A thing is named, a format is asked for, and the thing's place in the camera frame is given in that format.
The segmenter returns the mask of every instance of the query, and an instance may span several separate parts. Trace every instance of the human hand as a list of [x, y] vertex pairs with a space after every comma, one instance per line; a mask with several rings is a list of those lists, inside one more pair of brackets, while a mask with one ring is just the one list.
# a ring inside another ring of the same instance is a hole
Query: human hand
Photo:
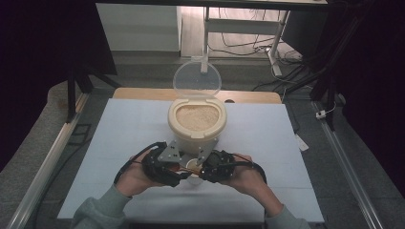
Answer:
[[149, 152], [150, 150], [140, 155], [136, 162], [133, 162], [119, 178], [116, 188], [126, 197], [140, 194], [150, 187], [164, 186], [163, 184], [150, 180], [148, 176], [143, 173], [140, 163]]
[[[235, 154], [235, 161], [252, 161], [250, 156]], [[265, 209], [269, 217], [280, 214], [283, 204], [274, 195], [273, 191], [265, 184], [260, 173], [251, 167], [237, 166], [229, 180], [221, 184], [235, 188], [242, 194], [255, 198]]]
[[[235, 161], [252, 161], [251, 156], [235, 154]], [[242, 194], [255, 196], [255, 194], [267, 185], [260, 173], [251, 167], [236, 166], [232, 177], [222, 181], [221, 184], [233, 187]]]

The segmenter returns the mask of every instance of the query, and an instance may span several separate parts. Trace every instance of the white paper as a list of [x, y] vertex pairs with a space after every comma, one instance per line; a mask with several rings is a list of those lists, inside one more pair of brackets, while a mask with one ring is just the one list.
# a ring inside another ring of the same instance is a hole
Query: white paper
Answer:
[[[130, 156], [174, 137], [167, 123], [170, 101], [110, 99], [59, 213], [71, 219], [88, 197], [100, 198]], [[227, 124], [217, 150], [251, 155], [267, 183], [297, 218], [324, 221], [298, 149], [287, 110], [280, 104], [225, 104]], [[263, 207], [232, 188], [183, 180], [175, 188], [151, 188], [134, 197], [129, 220], [162, 223], [263, 222]]]

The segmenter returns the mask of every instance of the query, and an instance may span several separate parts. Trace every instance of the gray sleeve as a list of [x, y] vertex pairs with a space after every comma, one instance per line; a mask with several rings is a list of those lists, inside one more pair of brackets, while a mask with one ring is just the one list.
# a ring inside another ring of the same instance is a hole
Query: gray sleeve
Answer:
[[306, 220], [297, 219], [286, 206], [279, 215], [265, 218], [265, 221], [268, 229], [310, 229]]
[[100, 198], [87, 198], [76, 210], [71, 228], [119, 228], [129, 200], [114, 185]]

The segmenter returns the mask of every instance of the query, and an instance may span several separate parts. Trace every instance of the aluminum rail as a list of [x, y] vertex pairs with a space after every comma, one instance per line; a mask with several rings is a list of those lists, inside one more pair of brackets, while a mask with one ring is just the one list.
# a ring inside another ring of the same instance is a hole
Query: aluminum rail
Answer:
[[[315, 112], [319, 111], [314, 102], [312, 102], [312, 107]], [[358, 179], [357, 173], [353, 169], [352, 163], [348, 158], [345, 150], [343, 149], [339, 138], [337, 137], [336, 133], [330, 129], [328, 123], [325, 120], [321, 119], [320, 121], [322, 124], [322, 129], [325, 132], [325, 135], [333, 149], [333, 152], [337, 158], [337, 161], [339, 162], [343, 174], [345, 175], [346, 180], [348, 181], [349, 186], [352, 189], [354, 197], [358, 201], [358, 205], [364, 215], [365, 220], [369, 224], [369, 227], [372, 229], [383, 229], [384, 226], [377, 212], [375, 211], [370, 197], [367, 194], [366, 190], [364, 190], [363, 185]]]
[[24, 228], [28, 219], [30, 218], [33, 209], [36, 206], [37, 201], [40, 200], [44, 188], [47, 185], [53, 169], [62, 155], [63, 149], [68, 143], [69, 137], [71, 136], [75, 125], [80, 118], [81, 112], [83, 111], [84, 105], [87, 102], [89, 95], [81, 94], [76, 102], [76, 115], [74, 116], [71, 123], [65, 123], [59, 132], [51, 150], [45, 157], [44, 162], [36, 173], [27, 193], [18, 205], [17, 210], [7, 226], [8, 229], [19, 229]]

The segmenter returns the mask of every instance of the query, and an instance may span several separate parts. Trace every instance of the clear plastic lid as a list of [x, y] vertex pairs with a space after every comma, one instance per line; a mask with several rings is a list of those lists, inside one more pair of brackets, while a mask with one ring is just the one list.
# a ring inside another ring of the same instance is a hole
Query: clear plastic lid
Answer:
[[182, 96], [214, 96], [221, 86], [217, 69], [203, 61], [189, 61], [181, 65], [173, 79], [173, 88]]

